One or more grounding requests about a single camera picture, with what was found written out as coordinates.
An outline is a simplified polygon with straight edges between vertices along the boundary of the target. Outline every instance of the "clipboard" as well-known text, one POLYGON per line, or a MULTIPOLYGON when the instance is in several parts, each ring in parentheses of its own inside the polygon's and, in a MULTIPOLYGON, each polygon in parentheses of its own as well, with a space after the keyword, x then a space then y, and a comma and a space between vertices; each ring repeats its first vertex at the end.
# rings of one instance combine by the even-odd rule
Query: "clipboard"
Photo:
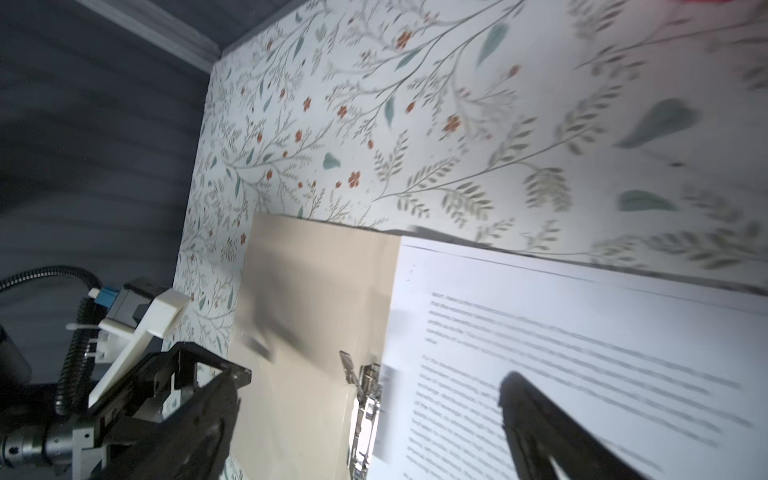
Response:
POLYGON ((380 363, 399 246, 386 233, 254 215, 228 353, 253 372, 230 447, 251 480, 350 478, 359 390, 339 352, 380 363))

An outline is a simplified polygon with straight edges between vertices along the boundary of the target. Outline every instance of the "floral pattern surface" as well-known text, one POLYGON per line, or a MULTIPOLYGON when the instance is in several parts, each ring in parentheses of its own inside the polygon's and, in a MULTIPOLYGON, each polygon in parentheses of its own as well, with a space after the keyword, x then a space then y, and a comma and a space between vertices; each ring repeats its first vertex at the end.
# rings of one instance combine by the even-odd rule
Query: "floral pattern surface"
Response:
POLYGON ((767 0, 307 2, 214 67, 166 346, 226 355, 254 212, 766 294, 766 132, 767 0))

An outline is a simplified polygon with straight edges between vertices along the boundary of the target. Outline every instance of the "binder mechanism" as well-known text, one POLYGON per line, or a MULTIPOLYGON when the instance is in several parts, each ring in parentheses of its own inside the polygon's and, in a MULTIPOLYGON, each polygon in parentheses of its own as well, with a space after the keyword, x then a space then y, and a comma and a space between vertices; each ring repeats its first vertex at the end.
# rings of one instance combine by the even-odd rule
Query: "binder mechanism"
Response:
POLYGON ((352 480, 365 480, 373 456, 376 428, 379 425, 382 386, 379 384, 381 366, 378 363, 360 367, 360 377, 355 375, 355 365, 347 352, 339 352, 346 381, 357 388, 357 395, 349 422, 349 454, 346 465, 352 480))

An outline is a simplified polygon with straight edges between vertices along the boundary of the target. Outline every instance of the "paper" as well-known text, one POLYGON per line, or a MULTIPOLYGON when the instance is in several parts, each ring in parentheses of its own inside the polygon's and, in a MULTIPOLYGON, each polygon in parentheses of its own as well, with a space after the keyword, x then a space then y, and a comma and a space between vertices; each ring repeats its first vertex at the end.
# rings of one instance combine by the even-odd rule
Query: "paper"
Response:
POLYGON ((762 297, 404 238, 369 479, 517 478, 517 370, 648 478, 765 478, 762 297))
POLYGON ((230 451, 250 480, 347 480, 339 351, 381 360, 400 239, 266 214, 249 238, 227 356, 253 376, 230 451))

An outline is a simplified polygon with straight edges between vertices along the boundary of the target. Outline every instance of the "teal leaf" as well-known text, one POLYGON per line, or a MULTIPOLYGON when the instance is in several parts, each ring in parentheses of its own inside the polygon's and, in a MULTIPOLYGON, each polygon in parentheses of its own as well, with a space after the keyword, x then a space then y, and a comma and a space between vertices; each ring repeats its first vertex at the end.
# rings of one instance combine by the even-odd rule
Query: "teal leaf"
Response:
POLYGON ((622 212, 640 212, 643 210, 677 210, 666 198, 645 190, 627 190, 619 195, 618 207, 622 212))
POLYGON ((402 60, 395 67, 395 70, 397 70, 400 67, 405 67, 408 64, 408 62, 413 60, 416 54, 418 54, 421 50, 422 50, 421 48, 417 48, 416 50, 412 51, 411 53, 403 57, 402 60))
POLYGON ((389 128, 392 128, 392 119, 395 117, 395 95, 389 97, 384 105, 384 116, 386 117, 386 124, 389 128))
POLYGON ((504 41, 504 37, 507 36, 508 31, 509 27, 505 23, 498 23, 491 27, 491 31, 488 32, 488 36, 485 37, 485 41, 480 49, 478 66, 480 66, 483 60, 490 57, 491 54, 496 51, 496 48, 498 48, 498 46, 502 44, 502 41, 504 41))
POLYGON ((296 50, 293 51, 293 59, 296 60, 296 56, 301 50, 301 46, 304 45, 304 35, 299 37, 299 41, 296 42, 296 50))
POLYGON ((341 162, 329 152, 323 160, 323 170, 330 170, 331 168, 341 168, 341 162))
POLYGON ((642 147, 649 141, 665 137, 693 127, 700 114, 684 100, 667 98, 656 103, 635 125, 629 135, 615 146, 619 148, 642 147))

